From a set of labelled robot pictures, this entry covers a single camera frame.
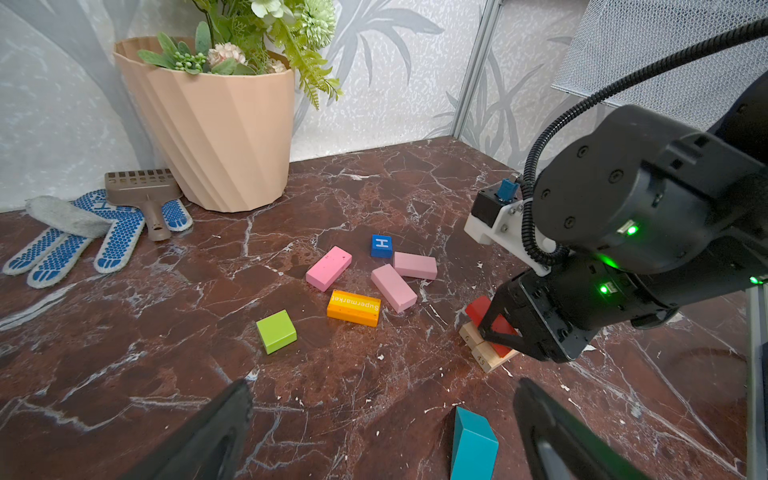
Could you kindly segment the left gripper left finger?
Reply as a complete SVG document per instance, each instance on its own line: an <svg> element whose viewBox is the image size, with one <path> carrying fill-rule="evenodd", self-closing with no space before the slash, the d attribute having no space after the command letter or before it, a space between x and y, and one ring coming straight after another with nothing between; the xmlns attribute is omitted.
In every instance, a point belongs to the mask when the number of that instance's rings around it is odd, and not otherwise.
<svg viewBox="0 0 768 480"><path fill-rule="evenodd" d="M253 415L244 379L227 386L121 477L123 479L232 479L239 468Z"/></svg>

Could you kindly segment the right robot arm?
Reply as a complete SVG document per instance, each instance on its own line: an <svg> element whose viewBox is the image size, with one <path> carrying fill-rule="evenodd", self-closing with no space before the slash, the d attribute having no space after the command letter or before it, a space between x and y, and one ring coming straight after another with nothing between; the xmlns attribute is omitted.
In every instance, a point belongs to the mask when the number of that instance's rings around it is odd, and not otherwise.
<svg viewBox="0 0 768 480"><path fill-rule="evenodd" d="M503 181L465 229L526 269L467 310L500 354L575 360L603 328L767 281L767 80L702 132L638 106L611 113L539 175Z"/></svg>

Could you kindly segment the natural wood block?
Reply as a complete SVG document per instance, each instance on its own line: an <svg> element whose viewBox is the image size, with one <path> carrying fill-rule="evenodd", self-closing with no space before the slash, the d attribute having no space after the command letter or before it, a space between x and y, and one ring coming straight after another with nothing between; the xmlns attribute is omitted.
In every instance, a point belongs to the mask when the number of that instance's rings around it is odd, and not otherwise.
<svg viewBox="0 0 768 480"><path fill-rule="evenodd" d="M460 337L470 349L476 349L485 340L479 334L477 327L472 322L465 323L459 330Z"/></svg>
<svg viewBox="0 0 768 480"><path fill-rule="evenodd" d="M471 353L485 373L492 372L519 354L516 350L510 350L506 355L500 356L489 342L476 345L471 349Z"/></svg>

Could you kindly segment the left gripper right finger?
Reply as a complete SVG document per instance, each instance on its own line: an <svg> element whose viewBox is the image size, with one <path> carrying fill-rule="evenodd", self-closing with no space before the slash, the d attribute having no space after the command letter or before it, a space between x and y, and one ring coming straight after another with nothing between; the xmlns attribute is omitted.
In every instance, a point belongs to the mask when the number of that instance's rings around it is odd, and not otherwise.
<svg viewBox="0 0 768 480"><path fill-rule="evenodd" d="M534 479L647 477L533 380L519 381L513 407Z"/></svg>

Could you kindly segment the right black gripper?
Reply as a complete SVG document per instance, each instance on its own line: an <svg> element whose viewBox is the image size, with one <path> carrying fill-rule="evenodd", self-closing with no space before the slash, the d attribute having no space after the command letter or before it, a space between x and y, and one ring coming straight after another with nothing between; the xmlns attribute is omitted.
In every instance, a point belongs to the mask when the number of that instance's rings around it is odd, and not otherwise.
<svg viewBox="0 0 768 480"><path fill-rule="evenodd" d="M482 317L483 339L540 361L571 362L603 328L668 321L681 296L647 275L573 255L540 277L529 269L502 284Z"/></svg>

